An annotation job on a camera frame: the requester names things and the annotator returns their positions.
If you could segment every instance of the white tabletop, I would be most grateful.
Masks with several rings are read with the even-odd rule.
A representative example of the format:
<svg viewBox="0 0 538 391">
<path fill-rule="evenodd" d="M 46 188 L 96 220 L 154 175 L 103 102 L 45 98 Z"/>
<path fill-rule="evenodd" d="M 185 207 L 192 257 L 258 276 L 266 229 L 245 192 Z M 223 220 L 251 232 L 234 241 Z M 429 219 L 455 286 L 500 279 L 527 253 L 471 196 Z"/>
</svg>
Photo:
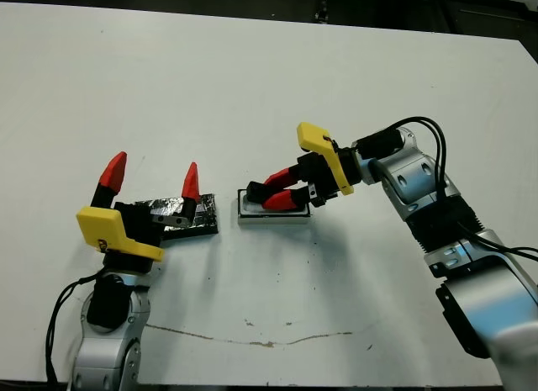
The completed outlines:
<svg viewBox="0 0 538 391">
<path fill-rule="evenodd" d="M 0 5 L 0 378 L 45 379 L 55 299 L 102 261 L 75 213 L 123 150 L 118 200 L 177 196 L 196 161 L 219 212 L 218 235 L 166 248 L 142 383 L 498 384 L 452 334 L 441 280 L 379 186 L 291 228 L 239 227 L 235 198 L 303 154 L 300 121 L 349 145 L 421 114 L 442 125 L 447 172 L 482 222 L 509 245 L 536 245 L 537 92 L 538 66 L 516 41 Z M 61 380 L 90 291 L 58 319 Z"/>
</svg>

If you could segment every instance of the black floor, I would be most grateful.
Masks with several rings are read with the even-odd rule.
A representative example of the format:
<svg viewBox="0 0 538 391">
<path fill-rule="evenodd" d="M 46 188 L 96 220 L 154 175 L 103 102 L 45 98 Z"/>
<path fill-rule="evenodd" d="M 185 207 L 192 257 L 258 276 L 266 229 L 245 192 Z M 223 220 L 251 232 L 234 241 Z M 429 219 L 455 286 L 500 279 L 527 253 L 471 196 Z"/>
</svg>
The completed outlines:
<svg viewBox="0 0 538 391">
<path fill-rule="evenodd" d="M 538 16 L 504 0 L 0 0 L 410 29 L 519 40 L 538 61 Z"/>
</svg>

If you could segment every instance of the black wire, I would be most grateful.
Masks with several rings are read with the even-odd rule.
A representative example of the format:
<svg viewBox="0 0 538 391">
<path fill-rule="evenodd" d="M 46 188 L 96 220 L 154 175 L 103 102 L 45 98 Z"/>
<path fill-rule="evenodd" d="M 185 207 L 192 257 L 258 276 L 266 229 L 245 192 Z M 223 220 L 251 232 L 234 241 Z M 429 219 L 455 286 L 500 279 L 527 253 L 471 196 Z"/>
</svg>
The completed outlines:
<svg viewBox="0 0 538 391">
<path fill-rule="evenodd" d="M 61 291 L 60 296 L 58 296 L 58 299 L 56 300 L 56 304 L 52 310 L 52 316 L 50 317 L 49 327 L 47 328 L 47 335 L 45 337 L 45 371 L 47 375 L 47 385 L 51 389 L 56 389 L 58 387 L 58 378 L 56 377 L 54 365 L 52 364 L 52 347 L 54 345 L 56 318 L 58 317 L 60 308 L 73 294 L 76 286 L 79 284 L 89 283 L 97 279 L 99 275 L 103 273 L 103 270 L 104 268 L 92 276 L 81 277 L 76 282 L 67 285 L 66 288 Z"/>
<path fill-rule="evenodd" d="M 446 140 L 443 130 L 440 126 L 430 118 L 425 116 L 411 116 L 406 119 L 402 119 L 395 124 L 391 124 L 386 128 L 386 130 L 397 129 L 400 126 L 405 124 L 410 124 L 415 122 L 417 124 L 422 124 L 431 132 L 435 137 L 435 143 L 437 144 L 437 152 L 435 155 L 435 192 L 438 199 L 443 199 L 446 197 L 445 190 L 445 169 L 446 169 Z"/>
<path fill-rule="evenodd" d="M 460 226 L 462 233 L 468 240 L 474 240 L 493 251 L 507 252 L 509 254 L 522 256 L 523 258 L 531 259 L 532 261 L 538 262 L 538 256 L 534 256 L 531 254 L 527 254 L 526 252 L 522 252 L 522 250 L 538 252 L 536 248 L 532 248 L 530 246 L 516 246 L 515 248 L 501 246 L 500 244 L 497 244 L 496 242 L 487 240 L 485 238 L 482 238 L 480 235 L 473 233 L 468 228 L 466 228 L 462 223 L 458 222 L 458 225 Z"/>
<path fill-rule="evenodd" d="M 443 130 L 440 126 L 432 119 L 426 118 L 424 116 L 411 116 L 406 119 L 402 119 L 395 124 L 390 125 L 387 129 L 397 129 L 400 126 L 415 122 L 417 124 L 422 124 L 432 133 L 435 137 L 435 143 L 437 144 L 437 154 L 435 157 L 435 191 L 437 194 L 437 200 L 441 200 L 446 197 L 445 189 L 445 170 L 446 170 L 446 140 Z M 509 254 L 514 254 L 517 256 L 522 256 L 523 258 L 531 259 L 532 261 L 538 262 L 538 256 L 528 254 L 523 251 L 532 251 L 538 253 L 538 249 L 532 248 L 529 246 L 516 246 L 514 248 L 509 248 L 507 246 L 502 246 L 496 242 L 486 240 L 480 235 L 477 235 L 470 231 L 468 228 L 458 222 L 460 230 L 465 238 L 468 240 L 474 240 L 483 246 L 486 246 L 488 249 L 493 251 L 507 252 Z"/>
</svg>

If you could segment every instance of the aluminum foil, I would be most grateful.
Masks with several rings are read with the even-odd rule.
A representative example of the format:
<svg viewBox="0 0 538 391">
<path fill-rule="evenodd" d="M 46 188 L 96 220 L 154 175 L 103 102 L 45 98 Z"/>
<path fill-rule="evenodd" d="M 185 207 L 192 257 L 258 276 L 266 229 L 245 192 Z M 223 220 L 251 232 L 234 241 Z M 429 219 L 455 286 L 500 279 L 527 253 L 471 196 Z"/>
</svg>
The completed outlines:
<svg viewBox="0 0 538 391">
<path fill-rule="evenodd" d="M 183 207 L 183 198 L 164 198 L 135 202 L 134 204 L 144 204 L 150 207 L 150 213 L 160 216 L 170 216 L 180 213 Z M 193 237 L 195 235 L 217 234 L 217 209 L 215 207 L 215 195 L 205 193 L 200 196 L 200 201 L 196 206 L 193 224 L 190 227 L 179 228 L 167 225 L 163 240 L 175 238 Z"/>
</svg>

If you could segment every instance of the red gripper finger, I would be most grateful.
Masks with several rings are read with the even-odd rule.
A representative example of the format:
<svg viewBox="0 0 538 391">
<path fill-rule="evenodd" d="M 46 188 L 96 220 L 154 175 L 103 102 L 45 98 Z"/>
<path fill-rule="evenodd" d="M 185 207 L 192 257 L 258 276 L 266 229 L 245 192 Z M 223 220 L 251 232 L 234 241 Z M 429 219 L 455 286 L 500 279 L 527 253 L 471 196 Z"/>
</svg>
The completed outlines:
<svg viewBox="0 0 538 391">
<path fill-rule="evenodd" d="M 272 195 L 262 207 L 268 210 L 292 210 L 296 209 L 297 205 L 292 200 L 292 191 L 287 189 Z"/>
<path fill-rule="evenodd" d="M 264 183 L 275 188 L 286 188 L 297 182 L 297 178 L 290 174 L 289 168 L 284 168 L 283 170 L 272 174 Z"/>
<path fill-rule="evenodd" d="M 124 181 L 126 163 L 127 153 L 125 151 L 119 152 L 107 165 L 107 168 L 99 178 L 99 183 L 118 194 L 121 184 Z"/>
<path fill-rule="evenodd" d="M 200 190 L 198 189 L 198 167 L 196 162 L 192 162 L 188 169 L 185 182 L 183 183 L 182 196 L 191 198 L 198 202 L 200 200 Z"/>
</svg>

